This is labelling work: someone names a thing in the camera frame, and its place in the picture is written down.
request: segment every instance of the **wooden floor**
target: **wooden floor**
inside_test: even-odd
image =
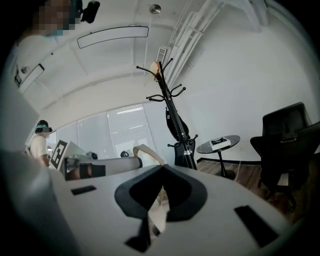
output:
[[[237,174],[235,182],[241,184],[262,199],[266,198],[268,188],[264,184],[262,184],[261,187],[258,187],[261,172],[260,165],[241,164],[239,166],[239,164],[225,163],[224,167],[227,170],[233,170]],[[221,170],[221,165],[219,162],[202,160],[197,164],[197,168],[201,172],[214,175]],[[296,200],[296,208],[293,212],[290,212],[292,205],[283,193],[276,193],[268,200],[268,203],[277,208],[292,223],[297,222],[308,213],[311,203],[316,201],[315,191],[320,177],[319,170],[320,160],[312,160],[309,163],[309,177],[306,183],[300,190],[292,193]]]

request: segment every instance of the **pipe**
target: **pipe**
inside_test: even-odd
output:
[[[183,17],[185,16],[185,14],[186,14],[186,12],[187,12],[187,9],[189,8],[190,4],[192,3],[192,1],[193,1],[193,0],[188,0],[188,2],[185,4],[185,6],[184,6],[184,8],[183,8],[183,10],[182,10],[182,13],[181,13],[180,16],[179,16],[179,19],[178,19],[178,21],[176,22],[176,25],[174,26],[174,30],[173,30],[173,32],[172,32],[172,34],[171,34],[170,39],[169,39],[168,46],[170,45],[171,40],[174,39],[175,34],[176,34],[177,30],[178,30],[178,27],[179,27],[179,25],[180,25]]]
[[[225,3],[221,3],[218,6],[214,6],[211,11],[208,13],[208,15],[205,17],[201,25],[199,26],[198,30],[199,32],[196,33],[193,38],[191,39],[190,43],[186,47],[184,53],[180,57],[180,61],[175,67],[175,70],[171,76],[171,79],[168,81],[169,87],[174,83],[176,80],[178,74],[180,73],[181,69],[185,65],[187,59],[189,58],[190,54],[192,53],[193,49],[196,47],[198,41],[200,40],[202,33],[205,31],[205,29],[208,27],[208,25],[212,22],[212,20],[217,16],[217,14],[220,12],[221,8],[225,5]]]
[[[150,16],[150,21],[149,21],[149,32],[148,35],[150,34],[150,30],[151,30],[151,23],[152,23],[152,14]],[[148,37],[146,38],[146,44],[145,44],[145,51],[144,51],[144,64],[143,67],[146,68],[146,62],[147,62],[147,53],[148,53]]]
[[[198,24],[198,22],[200,21],[200,19],[202,18],[202,16],[204,15],[205,11],[208,9],[208,7],[210,6],[212,0],[206,0],[205,3],[203,4],[203,6],[201,7],[200,11],[196,14],[193,22],[191,23],[191,28],[195,28],[196,25]],[[189,37],[191,36],[192,34],[192,30],[191,29],[188,29],[185,33],[185,36],[182,40],[182,43],[177,51],[177,54],[176,54],[176,57],[173,59],[173,63],[171,64],[171,68],[167,74],[167,79],[170,79],[171,78],[171,74],[173,73],[174,69],[175,69],[175,66],[177,65],[178,61],[179,61],[179,57],[180,55],[182,54],[188,40],[189,40]]]
[[[135,0],[135,5],[134,5],[134,11],[133,11],[133,17],[132,17],[132,24],[135,23],[135,19],[136,19],[136,12],[138,9],[138,3],[139,0]],[[132,60],[132,66],[135,66],[135,38],[132,37],[131,38],[131,60]]]
[[[181,43],[182,43],[182,40],[181,39],[183,39],[184,38],[184,34],[185,34],[185,32],[186,32],[186,28],[187,28],[187,26],[188,27],[190,27],[191,26],[191,24],[192,24],[192,22],[195,20],[195,18],[196,18],[196,15],[197,15],[197,13],[195,12],[195,11],[191,11],[190,13],[189,13],[189,16],[186,18],[186,22],[183,24],[183,26],[182,26],[182,28],[181,28],[181,30],[180,30],[180,32],[179,32],[179,34],[178,34],[178,36],[177,36],[177,38],[176,38],[176,40],[175,40],[175,42],[174,42],[174,44],[176,45],[176,46],[180,46],[181,45]]]

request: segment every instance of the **white t-shirt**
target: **white t-shirt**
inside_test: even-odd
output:
[[[44,137],[40,135],[36,134],[30,140],[29,145],[30,145],[30,153],[35,159],[38,159],[38,157],[42,155],[48,154],[47,141]]]

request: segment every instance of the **cable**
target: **cable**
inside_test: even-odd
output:
[[[238,171],[237,171],[237,173],[236,173],[236,177],[235,177],[235,179],[234,179],[234,182],[237,181],[238,174],[239,174],[239,169],[240,169],[240,165],[241,165],[241,160],[240,160],[240,162],[239,162],[239,167],[238,167]]]

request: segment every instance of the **security camera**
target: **security camera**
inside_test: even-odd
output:
[[[81,16],[81,22],[87,22],[91,24],[95,21],[98,9],[100,7],[100,3],[98,1],[90,1],[86,9],[83,9],[82,0],[78,0],[76,3],[76,8],[78,14]]]

